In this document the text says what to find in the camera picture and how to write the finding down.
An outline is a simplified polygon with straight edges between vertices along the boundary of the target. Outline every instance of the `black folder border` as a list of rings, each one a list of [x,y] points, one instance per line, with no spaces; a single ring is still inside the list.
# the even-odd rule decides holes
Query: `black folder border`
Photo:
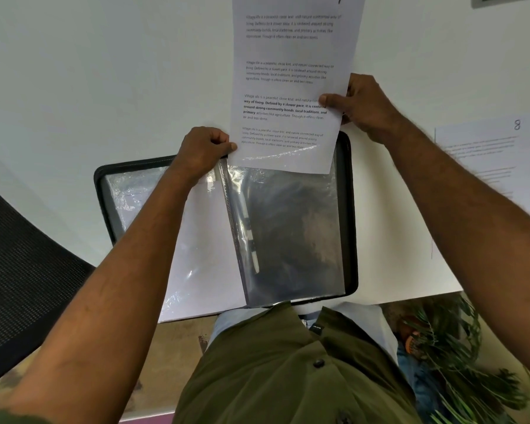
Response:
[[[124,229],[117,215],[116,207],[111,199],[106,176],[122,172],[147,170],[169,166],[175,156],[164,156],[162,158],[134,160],[131,162],[120,162],[103,165],[94,172],[94,186],[100,204],[100,210],[110,235],[112,244],[123,233]],[[339,232],[341,237],[342,262],[344,265],[345,294],[340,296],[322,297],[295,301],[294,305],[303,305],[318,300],[334,299],[349,296],[359,286],[359,273],[357,262],[357,237],[355,234],[355,201],[353,195],[353,171],[352,171],[352,147],[346,133],[340,131],[336,142],[336,182],[339,210]]]

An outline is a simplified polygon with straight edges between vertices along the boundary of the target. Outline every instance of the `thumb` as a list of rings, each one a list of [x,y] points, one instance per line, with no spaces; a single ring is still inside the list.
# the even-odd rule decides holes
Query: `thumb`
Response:
[[[322,107],[335,108],[342,112],[348,112],[352,107],[350,97],[343,97],[338,94],[323,94],[318,99],[318,104]]]
[[[218,153],[220,157],[229,155],[231,152],[237,150],[236,143],[220,143],[217,144],[216,147],[218,148]]]

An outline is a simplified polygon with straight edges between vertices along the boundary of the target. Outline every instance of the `black office chair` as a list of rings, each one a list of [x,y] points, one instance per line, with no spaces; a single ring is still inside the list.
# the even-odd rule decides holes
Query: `black office chair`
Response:
[[[0,377],[43,343],[93,270],[0,197]]]

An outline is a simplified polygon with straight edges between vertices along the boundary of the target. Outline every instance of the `hand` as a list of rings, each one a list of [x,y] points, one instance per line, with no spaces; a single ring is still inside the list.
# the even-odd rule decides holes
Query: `hand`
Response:
[[[373,76],[352,74],[347,96],[324,94],[318,99],[322,107],[344,113],[342,124],[353,122],[374,142],[386,144],[410,124],[381,90]]]
[[[194,127],[185,135],[169,171],[195,185],[222,156],[236,149],[237,145],[229,142],[229,135],[217,127]]]

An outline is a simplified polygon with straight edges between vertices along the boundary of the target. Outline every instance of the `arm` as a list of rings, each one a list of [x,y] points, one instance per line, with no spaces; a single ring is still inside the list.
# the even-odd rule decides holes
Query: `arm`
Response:
[[[530,216],[431,142],[373,77],[353,74],[348,96],[323,95],[320,104],[385,145],[474,306],[530,368]]]
[[[215,128],[185,137],[133,224],[49,333],[7,409],[52,423],[119,420],[155,331],[186,198],[235,149]]]

